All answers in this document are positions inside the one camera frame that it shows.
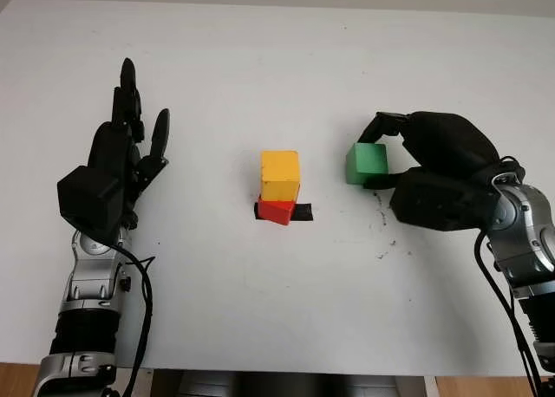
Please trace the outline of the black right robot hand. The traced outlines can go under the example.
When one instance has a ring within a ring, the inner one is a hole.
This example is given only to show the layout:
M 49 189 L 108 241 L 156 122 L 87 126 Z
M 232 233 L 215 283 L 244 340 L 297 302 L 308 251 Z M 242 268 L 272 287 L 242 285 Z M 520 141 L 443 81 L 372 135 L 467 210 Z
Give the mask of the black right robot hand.
M 458 114 L 378 112 L 358 141 L 375 143 L 383 136 L 397 135 L 420 166 L 441 176 L 469 179 L 500 161 L 493 143 Z

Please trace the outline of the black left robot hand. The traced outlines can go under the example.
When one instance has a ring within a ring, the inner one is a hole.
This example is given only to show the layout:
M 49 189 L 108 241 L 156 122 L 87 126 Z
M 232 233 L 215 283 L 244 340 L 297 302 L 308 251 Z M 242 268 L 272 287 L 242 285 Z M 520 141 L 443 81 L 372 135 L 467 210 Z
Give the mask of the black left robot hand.
M 140 155 L 138 145 L 145 139 L 141 120 L 140 92 L 135 66 L 126 58 L 121 67 L 120 85 L 114 88 L 112 117 L 95 133 L 88 165 L 101 170 L 120 184 L 116 202 L 116 225 L 128 230 L 137 227 L 135 203 L 167 166 L 165 157 L 170 128 L 170 112 L 164 108 L 156 119 L 149 154 Z

